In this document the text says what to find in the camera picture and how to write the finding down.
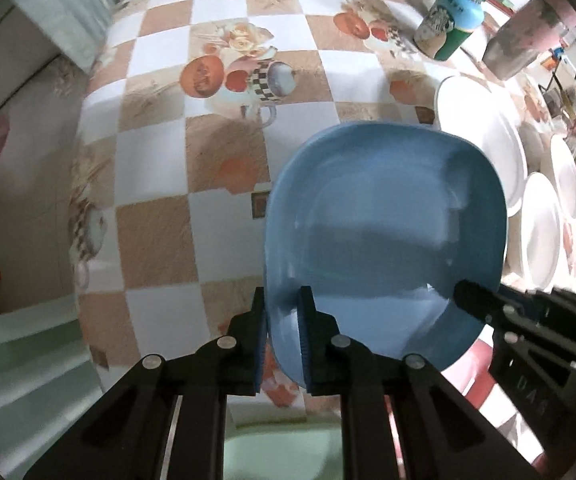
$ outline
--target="floor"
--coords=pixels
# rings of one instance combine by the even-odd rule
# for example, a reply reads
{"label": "floor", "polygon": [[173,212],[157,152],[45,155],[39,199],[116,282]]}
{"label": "floor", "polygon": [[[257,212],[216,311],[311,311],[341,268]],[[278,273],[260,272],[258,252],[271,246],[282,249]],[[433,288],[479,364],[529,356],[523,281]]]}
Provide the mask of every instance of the floor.
{"label": "floor", "polygon": [[2,110],[11,131],[0,157],[0,314],[73,291],[70,164],[87,79],[58,57]]}

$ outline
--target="checkered tablecloth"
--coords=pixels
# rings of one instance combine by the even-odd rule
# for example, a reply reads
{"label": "checkered tablecloth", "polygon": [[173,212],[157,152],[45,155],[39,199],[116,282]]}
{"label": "checkered tablecloth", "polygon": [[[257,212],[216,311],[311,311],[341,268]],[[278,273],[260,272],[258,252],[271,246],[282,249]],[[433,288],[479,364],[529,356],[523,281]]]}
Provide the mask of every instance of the checkered tablecloth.
{"label": "checkered tablecloth", "polygon": [[[458,74],[514,123],[545,124],[526,77],[503,83],[462,50],[448,62],[417,51],[409,38],[427,5],[119,4],[82,107],[71,203],[79,318],[104,381],[152,352],[195,351],[249,308],[267,191],[313,134],[353,120],[432,124],[437,86]],[[274,405],[321,409],[276,366],[264,378]]]}

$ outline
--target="tablecloth pattern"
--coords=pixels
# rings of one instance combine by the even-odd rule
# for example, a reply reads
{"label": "tablecloth pattern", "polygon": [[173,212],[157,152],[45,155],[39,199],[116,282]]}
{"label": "tablecloth pattern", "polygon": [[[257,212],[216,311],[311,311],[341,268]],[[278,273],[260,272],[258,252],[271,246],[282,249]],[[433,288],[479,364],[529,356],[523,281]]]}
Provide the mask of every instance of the tablecloth pattern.
{"label": "tablecloth pattern", "polygon": [[[432,124],[438,84],[459,74],[514,123],[547,127],[526,76],[503,83],[463,50],[447,62],[418,52],[409,38],[431,3],[119,4],[82,106],[70,213],[79,319],[102,378],[151,352],[193,352],[249,308],[267,193],[313,134]],[[271,355],[262,395],[301,415],[338,407],[305,395]]]}

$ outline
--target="screw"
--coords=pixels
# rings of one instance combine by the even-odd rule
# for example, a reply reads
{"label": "screw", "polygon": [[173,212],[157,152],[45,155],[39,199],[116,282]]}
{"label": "screw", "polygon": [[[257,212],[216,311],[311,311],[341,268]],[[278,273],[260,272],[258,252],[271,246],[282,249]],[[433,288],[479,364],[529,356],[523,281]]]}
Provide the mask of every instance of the screw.
{"label": "screw", "polygon": [[332,343],[337,348],[348,348],[348,346],[350,346],[351,341],[348,336],[343,334],[337,334],[332,336],[332,339],[330,339],[330,343]]}
{"label": "screw", "polygon": [[155,368],[159,368],[161,366],[161,357],[156,354],[146,355],[142,359],[142,365],[146,370],[154,370]]}
{"label": "screw", "polygon": [[503,334],[503,338],[505,339],[506,343],[514,345],[515,343],[519,342],[519,336],[516,335],[514,332],[506,332]]}
{"label": "screw", "polygon": [[223,348],[224,350],[230,350],[231,348],[237,346],[237,340],[231,335],[225,335],[217,339],[217,346],[219,348]]}
{"label": "screw", "polygon": [[425,366],[425,359],[419,354],[410,354],[405,357],[405,364],[413,370],[421,370]]}

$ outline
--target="orange object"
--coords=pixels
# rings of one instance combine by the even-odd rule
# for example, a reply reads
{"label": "orange object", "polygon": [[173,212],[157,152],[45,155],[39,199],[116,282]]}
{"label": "orange object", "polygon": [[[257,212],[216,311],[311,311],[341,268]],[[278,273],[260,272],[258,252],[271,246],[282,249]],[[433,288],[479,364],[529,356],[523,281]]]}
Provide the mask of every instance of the orange object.
{"label": "orange object", "polygon": [[225,187],[233,195],[255,190],[258,178],[257,165],[249,156],[227,158],[215,177],[215,184]]}
{"label": "orange object", "polygon": [[378,40],[388,41],[388,31],[387,30],[384,30],[383,28],[379,28],[379,27],[372,27],[372,29],[370,29],[370,32],[372,33],[372,36],[374,36]]}
{"label": "orange object", "polygon": [[223,63],[218,56],[201,56],[185,66],[179,84],[190,97],[205,99],[217,93],[223,75]]}
{"label": "orange object", "polygon": [[367,40],[370,37],[368,24],[354,12],[340,12],[333,18],[333,21],[344,34],[349,34],[360,40]]}
{"label": "orange object", "polygon": [[416,105],[418,103],[415,88],[406,81],[394,80],[390,82],[390,95],[404,105]]}
{"label": "orange object", "polygon": [[226,76],[226,88],[231,92],[245,92],[248,74],[245,70],[235,70]]}

